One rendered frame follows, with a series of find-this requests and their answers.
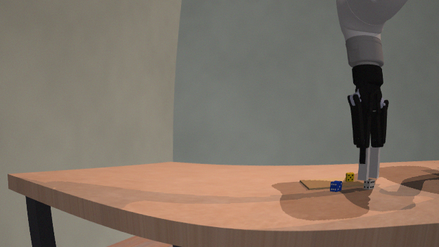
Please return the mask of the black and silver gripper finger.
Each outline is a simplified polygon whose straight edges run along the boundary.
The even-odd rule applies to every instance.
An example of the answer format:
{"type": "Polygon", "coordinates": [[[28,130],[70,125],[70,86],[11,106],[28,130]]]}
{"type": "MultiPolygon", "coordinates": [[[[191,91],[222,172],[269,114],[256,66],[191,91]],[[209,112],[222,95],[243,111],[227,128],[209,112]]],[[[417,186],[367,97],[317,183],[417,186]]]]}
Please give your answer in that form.
{"type": "Polygon", "coordinates": [[[361,107],[359,89],[347,97],[353,126],[353,143],[359,148],[358,180],[368,180],[370,166],[370,127],[373,112],[373,92],[368,93],[368,110],[361,107]],[[364,120],[364,121],[363,121],[364,120]]]}
{"type": "Polygon", "coordinates": [[[385,143],[389,104],[389,101],[380,98],[378,93],[375,94],[375,102],[376,111],[371,114],[370,138],[372,148],[370,148],[369,178],[379,178],[380,147],[383,147],[385,143]]]}

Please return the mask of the grey die with black pips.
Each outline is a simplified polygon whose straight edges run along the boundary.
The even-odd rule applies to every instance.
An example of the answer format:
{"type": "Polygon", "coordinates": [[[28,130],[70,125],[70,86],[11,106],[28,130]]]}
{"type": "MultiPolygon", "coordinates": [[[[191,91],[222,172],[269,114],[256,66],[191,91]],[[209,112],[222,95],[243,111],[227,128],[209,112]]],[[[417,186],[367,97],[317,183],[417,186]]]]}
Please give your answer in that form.
{"type": "Polygon", "coordinates": [[[364,189],[374,189],[375,188],[375,179],[368,179],[364,181],[364,189]]]}

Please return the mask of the yellow die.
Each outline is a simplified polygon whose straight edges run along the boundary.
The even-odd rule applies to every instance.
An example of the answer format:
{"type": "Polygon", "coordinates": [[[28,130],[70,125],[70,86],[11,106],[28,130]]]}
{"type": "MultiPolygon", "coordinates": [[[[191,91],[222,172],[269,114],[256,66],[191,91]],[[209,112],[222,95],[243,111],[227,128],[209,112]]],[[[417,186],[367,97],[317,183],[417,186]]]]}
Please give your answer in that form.
{"type": "Polygon", "coordinates": [[[353,172],[346,173],[346,182],[354,181],[354,175],[355,174],[353,172]]]}

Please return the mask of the blue die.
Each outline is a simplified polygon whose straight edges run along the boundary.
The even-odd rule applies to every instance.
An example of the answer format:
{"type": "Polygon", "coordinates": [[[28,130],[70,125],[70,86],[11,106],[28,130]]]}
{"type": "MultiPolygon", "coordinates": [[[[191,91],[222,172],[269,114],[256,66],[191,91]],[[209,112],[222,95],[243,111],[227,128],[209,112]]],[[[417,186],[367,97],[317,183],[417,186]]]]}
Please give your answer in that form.
{"type": "Polygon", "coordinates": [[[330,191],[338,192],[342,190],[342,181],[332,181],[330,191]]]}

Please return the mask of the tan square mat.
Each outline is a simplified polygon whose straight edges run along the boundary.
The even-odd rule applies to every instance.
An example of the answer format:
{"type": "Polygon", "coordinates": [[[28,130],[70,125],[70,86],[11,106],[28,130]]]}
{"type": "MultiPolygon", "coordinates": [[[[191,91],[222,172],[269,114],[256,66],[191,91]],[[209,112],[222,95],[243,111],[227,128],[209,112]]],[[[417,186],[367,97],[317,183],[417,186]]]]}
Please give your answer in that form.
{"type": "Polygon", "coordinates": [[[300,180],[300,182],[308,188],[308,190],[317,189],[330,189],[332,181],[342,181],[342,187],[356,187],[363,186],[364,184],[359,181],[346,182],[346,177],[341,178],[322,178],[322,179],[311,179],[311,180],[300,180]]]}

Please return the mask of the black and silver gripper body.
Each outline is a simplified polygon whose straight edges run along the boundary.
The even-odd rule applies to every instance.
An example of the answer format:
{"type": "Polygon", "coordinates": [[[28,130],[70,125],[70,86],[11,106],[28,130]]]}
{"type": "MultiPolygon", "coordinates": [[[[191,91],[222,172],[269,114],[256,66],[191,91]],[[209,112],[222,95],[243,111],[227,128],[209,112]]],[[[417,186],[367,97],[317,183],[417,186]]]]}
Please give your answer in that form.
{"type": "Polygon", "coordinates": [[[356,86],[355,92],[359,89],[361,107],[368,110],[368,93],[373,92],[373,111],[376,110],[375,94],[381,93],[383,84],[383,73],[380,66],[374,64],[360,64],[352,68],[353,84],[356,86]]]}

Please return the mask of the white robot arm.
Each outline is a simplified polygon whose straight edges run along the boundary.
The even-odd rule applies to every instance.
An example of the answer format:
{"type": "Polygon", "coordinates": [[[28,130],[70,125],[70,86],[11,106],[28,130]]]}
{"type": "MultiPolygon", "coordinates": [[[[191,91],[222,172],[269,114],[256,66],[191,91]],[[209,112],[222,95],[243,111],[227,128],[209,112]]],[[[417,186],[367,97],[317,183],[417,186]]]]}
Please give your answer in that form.
{"type": "Polygon", "coordinates": [[[336,0],[348,64],[384,64],[381,33],[407,0],[336,0]]]}

